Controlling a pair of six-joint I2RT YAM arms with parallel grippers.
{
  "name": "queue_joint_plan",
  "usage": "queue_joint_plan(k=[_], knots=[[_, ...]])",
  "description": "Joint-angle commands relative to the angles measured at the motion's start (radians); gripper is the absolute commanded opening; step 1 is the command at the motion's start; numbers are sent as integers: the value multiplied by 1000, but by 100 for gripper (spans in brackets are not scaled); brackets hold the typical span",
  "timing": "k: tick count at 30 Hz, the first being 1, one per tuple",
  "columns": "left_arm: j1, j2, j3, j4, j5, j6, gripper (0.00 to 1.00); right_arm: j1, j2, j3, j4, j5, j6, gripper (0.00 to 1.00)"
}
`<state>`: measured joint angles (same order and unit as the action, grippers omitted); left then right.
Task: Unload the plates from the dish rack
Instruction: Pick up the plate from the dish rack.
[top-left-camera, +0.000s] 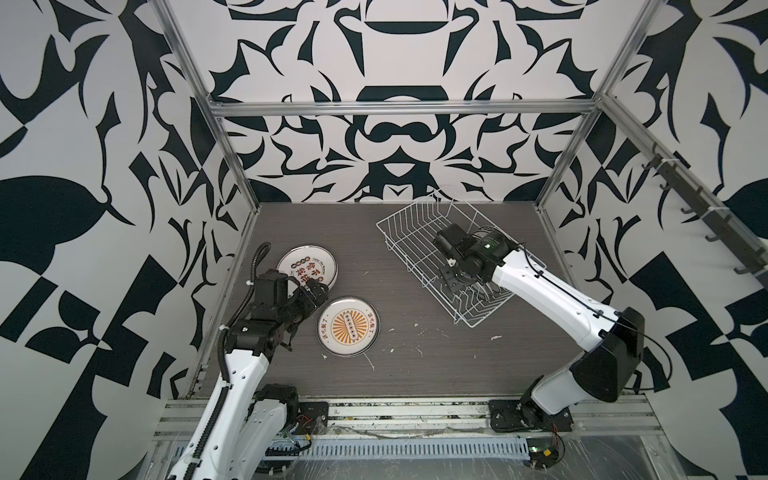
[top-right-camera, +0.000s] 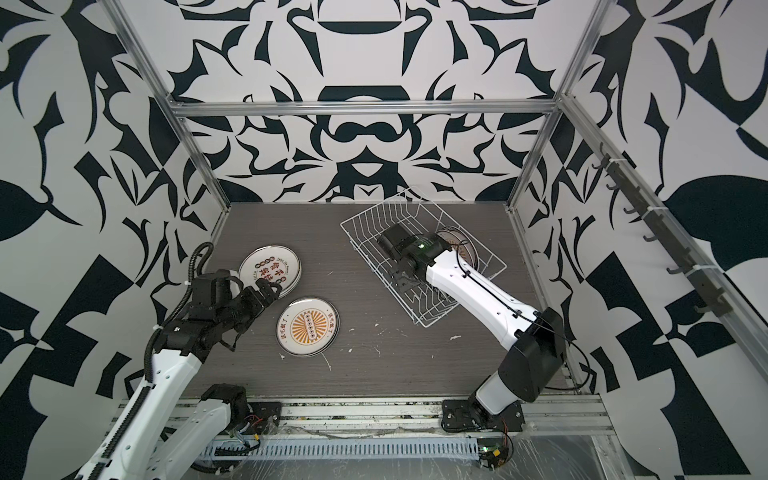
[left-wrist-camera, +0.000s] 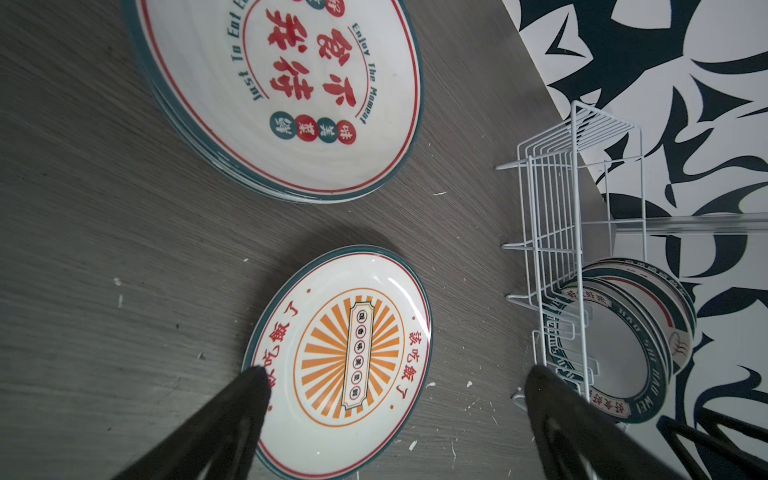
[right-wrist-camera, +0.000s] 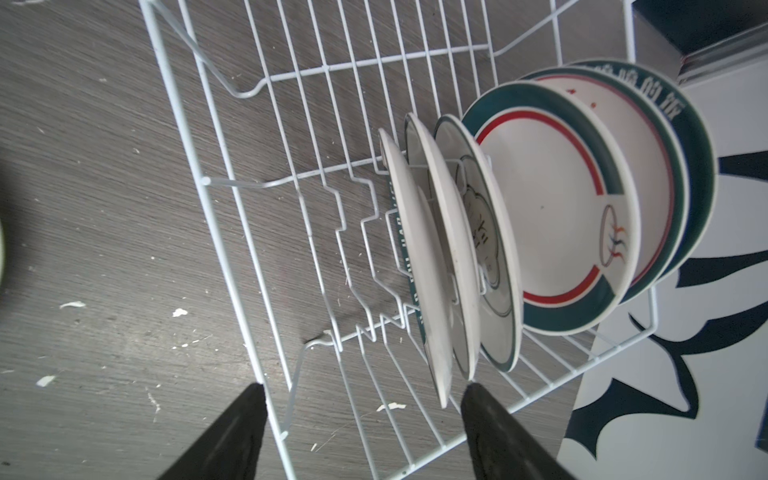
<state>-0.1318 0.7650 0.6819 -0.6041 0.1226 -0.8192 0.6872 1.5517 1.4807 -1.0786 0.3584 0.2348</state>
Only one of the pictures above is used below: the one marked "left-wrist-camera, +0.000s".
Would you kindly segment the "white wire dish rack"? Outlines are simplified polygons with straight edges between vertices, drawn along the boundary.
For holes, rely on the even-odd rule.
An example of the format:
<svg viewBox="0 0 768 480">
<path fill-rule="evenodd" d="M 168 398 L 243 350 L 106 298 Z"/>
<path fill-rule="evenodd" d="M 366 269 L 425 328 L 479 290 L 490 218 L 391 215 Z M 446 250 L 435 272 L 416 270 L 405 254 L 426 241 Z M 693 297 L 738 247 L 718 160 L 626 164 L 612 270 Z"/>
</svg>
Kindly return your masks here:
<svg viewBox="0 0 768 480">
<path fill-rule="evenodd" d="M 525 288 L 509 293 L 508 302 L 536 313 L 532 332 L 534 362 L 551 369 L 589 398 L 599 375 L 599 363 L 588 353 L 587 309 L 583 294 L 576 294 L 574 313 L 558 313 L 561 288 L 570 280 L 583 281 L 586 263 L 584 232 L 596 228 L 612 245 L 620 221 L 611 214 L 610 199 L 598 220 L 584 216 L 587 204 L 582 187 L 592 180 L 590 164 L 581 158 L 586 151 L 640 127 L 599 108 L 575 100 L 561 121 L 518 144 L 516 157 L 497 165 L 499 171 L 517 173 L 522 236 L 502 244 L 505 251 L 520 252 L 525 261 Z"/>
</svg>

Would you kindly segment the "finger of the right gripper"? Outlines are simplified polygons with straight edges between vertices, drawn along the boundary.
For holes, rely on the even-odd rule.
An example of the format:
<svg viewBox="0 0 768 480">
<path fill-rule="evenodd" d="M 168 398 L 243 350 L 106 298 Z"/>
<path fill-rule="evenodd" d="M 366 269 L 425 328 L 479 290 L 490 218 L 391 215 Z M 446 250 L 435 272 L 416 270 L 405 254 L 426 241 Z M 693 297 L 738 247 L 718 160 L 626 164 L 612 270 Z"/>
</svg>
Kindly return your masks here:
<svg viewBox="0 0 768 480">
<path fill-rule="evenodd" d="M 707 408 L 700 411 L 700 420 L 704 427 L 703 432 L 668 416 L 661 416 L 657 422 L 657 429 L 692 479 L 707 479 L 707 473 L 683 445 L 681 438 L 691 441 L 697 448 L 703 448 L 705 452 L 712 454 L 737 476 L 741 475 L 744 479 L 767 478 L 767 461 L 740 449 L 722 431 L 722 427 L 725 427 L 766 443 L 766 428 Z"/>
</svg>

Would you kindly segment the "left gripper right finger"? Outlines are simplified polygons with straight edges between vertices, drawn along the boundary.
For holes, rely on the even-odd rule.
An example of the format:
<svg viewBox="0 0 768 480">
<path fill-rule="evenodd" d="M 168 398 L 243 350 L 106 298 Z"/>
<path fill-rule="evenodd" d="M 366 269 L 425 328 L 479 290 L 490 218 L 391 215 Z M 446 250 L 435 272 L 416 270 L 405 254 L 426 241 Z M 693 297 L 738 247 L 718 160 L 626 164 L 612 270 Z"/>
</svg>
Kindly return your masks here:
<svg viewBox="0 0 768 480">
<path fill-rule="evenodd" d="M 548 479 L 679 479 L 546 367 L 529 371 L 523 389 Z"/>
</svg>

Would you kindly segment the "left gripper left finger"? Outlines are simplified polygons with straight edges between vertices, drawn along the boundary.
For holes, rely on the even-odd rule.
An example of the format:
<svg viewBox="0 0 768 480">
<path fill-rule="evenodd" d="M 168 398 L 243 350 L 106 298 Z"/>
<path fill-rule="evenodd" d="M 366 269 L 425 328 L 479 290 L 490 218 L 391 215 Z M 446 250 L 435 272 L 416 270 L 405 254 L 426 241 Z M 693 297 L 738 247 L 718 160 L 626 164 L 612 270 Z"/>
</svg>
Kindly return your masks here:
<svg viewBox="0 0 768 480">
<path fill-rule="evenodd" d="M 118 479 L 246 479 L 271 387 L 264 367 L 240 373 Z"/>
</svg>

